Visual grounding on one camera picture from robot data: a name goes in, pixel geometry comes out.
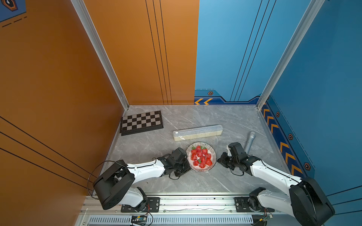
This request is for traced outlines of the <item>cream plastic wrap dispenser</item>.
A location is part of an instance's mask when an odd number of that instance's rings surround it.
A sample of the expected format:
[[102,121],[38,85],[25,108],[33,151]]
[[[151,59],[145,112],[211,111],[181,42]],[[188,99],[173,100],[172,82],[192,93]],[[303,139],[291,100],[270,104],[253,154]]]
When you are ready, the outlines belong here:
[[222,132],[223,132],[222,125],[205,126],[205,127],[174,131],[173,139],[174,141],[184,141],[190,139],[219,136],[222,134]]

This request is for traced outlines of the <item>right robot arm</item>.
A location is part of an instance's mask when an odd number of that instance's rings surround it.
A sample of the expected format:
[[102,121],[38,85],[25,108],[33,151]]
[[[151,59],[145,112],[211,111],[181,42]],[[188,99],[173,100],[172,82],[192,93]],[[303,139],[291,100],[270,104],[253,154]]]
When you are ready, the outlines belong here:
[[228,145],[217,160],[230,170],[236,168],[262,179],[282,191],[281,194],[259,187],[249,194],[248,207],[260,212],[274,209],[294,217],[303,226],[321,226],[335,215],[335,209],[317,183],[310,177],[300,178],[266,164],[262,159],[248,155],[242,145]]

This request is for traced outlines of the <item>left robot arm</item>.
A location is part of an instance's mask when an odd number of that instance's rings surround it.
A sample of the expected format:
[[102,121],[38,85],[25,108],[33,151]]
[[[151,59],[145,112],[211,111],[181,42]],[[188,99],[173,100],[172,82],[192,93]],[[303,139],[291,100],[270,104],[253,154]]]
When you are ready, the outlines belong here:
[[118,160],[94,181],[93,188],[104,210],[128,205],[136,212],[141,212],[148,209],[149,199],[140,187],[133,187],[133,184],[170,176],[172,173],[180,177],[189,170],[186,151],[177,148],[147,163],[126,164]]

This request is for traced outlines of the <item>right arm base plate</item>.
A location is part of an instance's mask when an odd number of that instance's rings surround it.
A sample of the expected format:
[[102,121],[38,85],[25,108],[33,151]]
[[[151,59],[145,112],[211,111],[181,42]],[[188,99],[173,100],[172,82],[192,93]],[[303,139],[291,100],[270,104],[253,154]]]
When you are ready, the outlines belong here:
[[264,212],[265,210],[265,207],[254,197],[235,197],[234,202],[237,212]]

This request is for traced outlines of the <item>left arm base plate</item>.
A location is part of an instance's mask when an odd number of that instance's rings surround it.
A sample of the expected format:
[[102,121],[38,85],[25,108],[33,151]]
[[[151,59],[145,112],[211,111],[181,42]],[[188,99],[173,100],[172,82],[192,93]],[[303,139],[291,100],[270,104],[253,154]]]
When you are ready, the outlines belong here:
[[160,207],[160,197],[149,197],[147,201],[142,201],[137,207],[122,205],[122,213],[157,213]]

